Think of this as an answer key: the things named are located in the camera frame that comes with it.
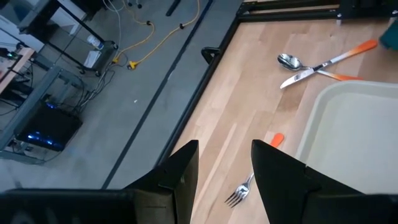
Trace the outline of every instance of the white tray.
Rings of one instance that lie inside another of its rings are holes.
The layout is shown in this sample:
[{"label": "white tray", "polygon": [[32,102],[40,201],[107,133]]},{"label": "white tray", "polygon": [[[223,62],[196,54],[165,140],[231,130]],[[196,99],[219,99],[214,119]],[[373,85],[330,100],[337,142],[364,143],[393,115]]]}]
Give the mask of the white tray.
[{"label": "white tray", "polygon": [[398,194],[398,85],[345,81],[315,101],[296,159],[365,194]]}]

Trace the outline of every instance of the knife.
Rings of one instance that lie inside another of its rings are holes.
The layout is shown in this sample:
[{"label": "knife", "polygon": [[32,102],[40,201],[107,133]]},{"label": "knife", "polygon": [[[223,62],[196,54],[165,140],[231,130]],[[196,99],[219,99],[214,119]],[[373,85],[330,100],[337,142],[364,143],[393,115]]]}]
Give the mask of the knife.
[{"label": "knife", "polygon": [[309,69],[307,69],[304,72],[300,72],[300,73],[288,78],[286,81],[284,81],[281,84],[280,88],[281,89],[285,88],[288,85],[291,85],[291,84],[296,83],[296,82],[298,82],[300,80],[303,80],[304,78],[309,77],[310,75],[316,73],[318,70],[320,70],[322,68],[325,68],[326,66],[332,65],[332,64],[334,64],[336,62],[339,62],[339,61],[341,61],[343,59],[346,59],[346,58],[349,58],[349,57],[354,56],[356,54],[359,54],[359,53],[365,52],[367,50],[373,49],[376,46],[377,46],[377,41],[376,40],[368,40],[368,41],[362,43],[361,45],[351,49],[350,51],[348,51],[348,52],[346,52],[346,53],[344,53],[344,54],[342,54],[340,56],[337,56],[337,57],[335,57],[335,58],[333,58],[333,59],[331,59],[331,60],[329,60],[327,62],[323,62],[322,64],[320,64],[320,65],[318,65],[316,67],[309,68]]}]

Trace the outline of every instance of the spoon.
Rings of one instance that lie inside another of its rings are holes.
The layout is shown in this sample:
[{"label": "spoon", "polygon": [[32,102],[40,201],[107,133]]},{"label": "spoon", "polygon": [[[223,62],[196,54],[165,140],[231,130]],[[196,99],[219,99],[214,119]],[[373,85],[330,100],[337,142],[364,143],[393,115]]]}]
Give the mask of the spoon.
[{"label": "spoon", "polygon": [[[288,55],[288,54],[280,54],[278,55],[278,62],[286,69],[290,71],[298,71],[298,70],[306,70],[309,69],[310,67],[306,67],[303,65],[303,63],[297,58],[294,57],[293,55]],[[345,80],[363,80],[363,78],[360,77],[352,77],[348,75],[339,75],[339,74],[334,74],[330,72],[326,72],[323,70],[318,70],[318,73],[321,73],[322,75],[326,75],[328,77],[335,78],[340,81],[345,81]]]}]

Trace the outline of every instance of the fork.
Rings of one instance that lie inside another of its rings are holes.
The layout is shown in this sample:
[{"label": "fork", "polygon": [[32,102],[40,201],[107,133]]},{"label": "fork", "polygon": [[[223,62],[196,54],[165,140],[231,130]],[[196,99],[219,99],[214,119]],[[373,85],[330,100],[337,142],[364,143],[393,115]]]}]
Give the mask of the fork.
[{"label": "fork", "polygon": [[[272,147],[278,147],[282,141],[284,140],[284,135],[281,133],[277,133],[274,135],[274,138],[271,141]],[[250,183],[254,177],[254,173],[250,175],[250,177],[229,196],[224,203],[226,203],[231,208],[235,207],[239,204],[243,199],[245,199],[250,192]]]}]

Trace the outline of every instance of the wooden surface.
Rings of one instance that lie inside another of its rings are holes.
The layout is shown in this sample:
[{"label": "wooden surface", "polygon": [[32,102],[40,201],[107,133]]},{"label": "wooden surface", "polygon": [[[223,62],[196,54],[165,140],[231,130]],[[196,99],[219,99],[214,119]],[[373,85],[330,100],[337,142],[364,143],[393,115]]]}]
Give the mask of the wooden surface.
[{"label": "wooden surface", "polygon": [[[176,146],[199,140],[192,224],[268,222],[255,181],[245,201],[234,209],[224,204],[252,172],[251,141],[269,142],[281,132],[285,141],[279,149],[294,156],[315,98],[336,82],[316,74],[280,90],[294,72],[281,68],[276,56],[284,52],[305,65],[318,65],[365,40],[378,39],[387,24],[353,21],[338,27],[329,20],[240,25]],[[326,70],[397,83],[398,52],[379,46]]]},{"label": "wooden surface", "polygon": [[[0,82],[0,93],[4,91],[4,89],[12,81],[12,79],[17,75],[17,73],[15,72],[19,72],[19,70],[25,65],[25,63],[30,59],[34,52],[35,51],[30,48],[23,48],[18,52],[18,54],[21,55],[22,58],[15,64],[14,68],[7,75],[7,77]],[[13,64],[13,60],[6,59],[4,59],[4,61],[0,63],[0,79],[8,72],[9,68],[11,68]]]}]

